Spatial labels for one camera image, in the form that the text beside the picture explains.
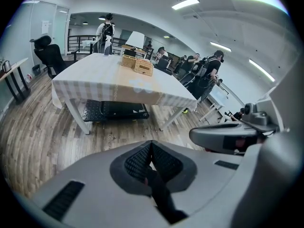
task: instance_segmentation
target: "wicker basket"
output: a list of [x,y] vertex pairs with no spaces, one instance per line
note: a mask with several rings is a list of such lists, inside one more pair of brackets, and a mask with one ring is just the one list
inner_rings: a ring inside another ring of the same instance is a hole
[[122,60],[122,66],[135,68],[136,58],[129,56],[129,55],[123,55]]
[[150,61],[145,61],[142,59],[136,60],[135,68],[136,73],[145,74],[152,76],[153,74],[153,64]]

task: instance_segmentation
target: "chair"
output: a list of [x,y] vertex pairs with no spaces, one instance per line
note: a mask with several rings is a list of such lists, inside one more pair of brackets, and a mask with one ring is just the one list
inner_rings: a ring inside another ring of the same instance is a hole
[[59,46],[56,44],[50,45],[52,42],[50,36],[42,36],[38,39],[31,39],[30,42],[34,43],[34,52],[42,63],[47,66],[47,74],[52,79],[77,61],[76,52],[78,52],[80,48],[72,51],[72,54],[74,54],[73,61],[64,61],[62,59]]

